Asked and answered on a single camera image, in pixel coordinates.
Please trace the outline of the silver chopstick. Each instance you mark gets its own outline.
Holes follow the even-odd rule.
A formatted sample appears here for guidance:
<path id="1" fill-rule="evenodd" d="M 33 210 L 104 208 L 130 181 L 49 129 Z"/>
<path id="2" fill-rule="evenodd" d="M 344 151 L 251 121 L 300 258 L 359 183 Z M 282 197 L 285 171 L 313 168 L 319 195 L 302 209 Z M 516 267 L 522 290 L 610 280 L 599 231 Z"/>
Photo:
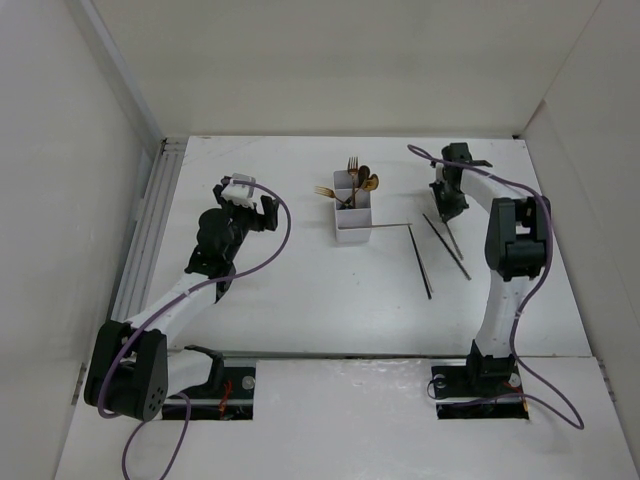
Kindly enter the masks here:
<path id="1" fill-rule="evenodd" d="M 453 232 L 452 232 L 452 230 L 451 230 L 451 228 L 449 226 L 449 223 L 448 222 L 444 222 L 444 226 L 445 226 L 447 234 L 448 234 L 448 236 L 449 236 L 449 238 L 451 240 L 452 246 L 453 246 L 458 258 L 460 260 L 464 260 L 464 255 L 463 255 L 463 253 L 462 253 L 462 251 L 461 251 L 461 249 L 460 249 L 460 247 L 458 245 L 458 242 L 457 242 L 457 240 L 456 240 L 456 238 L 455 238 L 455 236 L 454 236 L 454 234 L 453 234 Z"/>
<path id="2" fill-rule="evenodd" d="M 411 227 L 413 224 L 410 222 L 404 223 L 387 223 L 387 224 L 376 224 L 365 227 L 365 229 L 385 229 L 385 228 L 400 228 L 400 227 Z"/>

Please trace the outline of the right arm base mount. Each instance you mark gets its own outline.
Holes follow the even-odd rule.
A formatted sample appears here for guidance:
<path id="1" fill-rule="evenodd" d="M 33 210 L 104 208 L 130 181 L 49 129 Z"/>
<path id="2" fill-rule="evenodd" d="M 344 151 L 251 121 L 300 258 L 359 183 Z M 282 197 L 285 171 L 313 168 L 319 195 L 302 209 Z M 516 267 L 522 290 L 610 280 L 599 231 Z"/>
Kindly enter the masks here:
<path id="1" fill-rule="evenodd" d="M 431 367 L 429 395 L 439 420 L 528 420 L 519 372 L 472 380 L 465 365 Z"/>

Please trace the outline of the gold spoon green handle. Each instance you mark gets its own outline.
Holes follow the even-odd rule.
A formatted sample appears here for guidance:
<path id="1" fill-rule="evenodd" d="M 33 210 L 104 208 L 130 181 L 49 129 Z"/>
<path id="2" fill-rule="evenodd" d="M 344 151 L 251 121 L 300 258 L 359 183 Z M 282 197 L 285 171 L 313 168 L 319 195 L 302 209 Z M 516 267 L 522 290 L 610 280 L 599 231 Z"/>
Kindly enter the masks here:
<path id="1" fill-rule="evenodd" d="M 353 190 L 353 194 L 351 197 L 351 205 L 353 208 L 357 207 L 357 196 L 360 191 L 364 192 L 372 192 L 379 187 L 379 177 L 377 174 L 372 174 L 369 178 L 367 178 L 359 187 L 356 187 Z"/>

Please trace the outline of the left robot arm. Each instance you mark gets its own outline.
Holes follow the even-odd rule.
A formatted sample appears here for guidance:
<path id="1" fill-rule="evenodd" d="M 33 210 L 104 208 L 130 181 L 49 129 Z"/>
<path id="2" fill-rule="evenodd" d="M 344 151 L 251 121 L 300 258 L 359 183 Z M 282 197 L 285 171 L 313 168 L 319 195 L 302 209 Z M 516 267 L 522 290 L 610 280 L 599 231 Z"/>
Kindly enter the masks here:
<path id="1" fill-rule="evenodd" d="M 285 201 L 254 178 L 234 174 L 213 189 L 217 207 L 198 219 L 196 244 L 177 283 L 158 301 L 124 320 L 105 322 L 99 329 L 86 377 L 84 401 L 103 418 L 125 416 L 150 421 L 169 397 L 189 388 L 201 396 L 223 387 L 220 353 L 187 346 L 169 347 L 204 310 L 216 305 L 239 272 L 234 259 L 252 232 L 275 231 Z"/>

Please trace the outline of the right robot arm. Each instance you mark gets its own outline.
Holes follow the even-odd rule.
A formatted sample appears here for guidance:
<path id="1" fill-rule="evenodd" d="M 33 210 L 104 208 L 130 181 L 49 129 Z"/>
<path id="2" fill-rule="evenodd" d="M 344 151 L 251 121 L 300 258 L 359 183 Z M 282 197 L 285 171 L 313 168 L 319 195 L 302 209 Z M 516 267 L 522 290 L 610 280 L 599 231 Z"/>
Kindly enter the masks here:
<path id="1" fill-rule="evenodd" d="M 451 143 L 441 151 L 430 184 L 440 219 L 447 223 L 475 200 L 489 215 L 484 256 L 490 289 L 481 327 L 465 364 L 436 367 L 439 398 L 491 397 L 506 392 L 504 383 L 515 372 L 510 336 L 517 309 L 547 264 L 548 230 L 543 210 L 533 195 L 476 171 L 489 162 L 473 159 L 466 143 Z"/>

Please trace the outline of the gold fork green handle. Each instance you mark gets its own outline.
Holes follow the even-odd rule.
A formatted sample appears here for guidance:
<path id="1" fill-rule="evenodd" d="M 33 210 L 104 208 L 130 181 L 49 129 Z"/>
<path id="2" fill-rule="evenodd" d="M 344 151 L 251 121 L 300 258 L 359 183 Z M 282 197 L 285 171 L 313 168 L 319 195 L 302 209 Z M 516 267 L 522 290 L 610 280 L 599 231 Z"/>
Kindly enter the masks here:
<path id="1" fill-rule="evenodd" d="M 323 186 L 315 186 L 314 187 L 314 193 L 330 198 L 332 200 L 337 201 L 341 206 L 348 208 L 350 206 L 350 203 L 346 200 L 342 200 L 340 199 L 334 190 L 332 190 L 331 188 L 328 187 L 323 187 Z"/>

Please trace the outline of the rose gold small fork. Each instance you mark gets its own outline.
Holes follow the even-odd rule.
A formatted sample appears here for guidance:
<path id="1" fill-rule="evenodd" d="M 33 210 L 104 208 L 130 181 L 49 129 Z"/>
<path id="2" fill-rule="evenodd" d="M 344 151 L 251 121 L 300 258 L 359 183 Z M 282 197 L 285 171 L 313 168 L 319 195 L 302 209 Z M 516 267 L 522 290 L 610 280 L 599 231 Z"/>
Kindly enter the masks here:
<path id="1" fill-rule="evenodd" d="M 349 205 L 351 208 L 356 208 L 356 189 L 359 180 L 359 158 L 357 156 L 351 156 L 348 159 L 347 172 L 351 177 L 351 196 L 349 199 Z"/>

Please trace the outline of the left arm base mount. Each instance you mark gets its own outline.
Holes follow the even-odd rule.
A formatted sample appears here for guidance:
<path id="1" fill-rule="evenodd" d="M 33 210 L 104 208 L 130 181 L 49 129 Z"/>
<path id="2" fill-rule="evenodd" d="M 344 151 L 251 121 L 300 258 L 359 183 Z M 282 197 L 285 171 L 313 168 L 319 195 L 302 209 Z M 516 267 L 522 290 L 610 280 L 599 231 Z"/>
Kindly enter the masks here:
<path id="1" fill-rule="evenodd" d="M 163 420 L 248 421 L 253 418 L 256 362 L 199 346 L 168 357 L 168 394 Z"/>

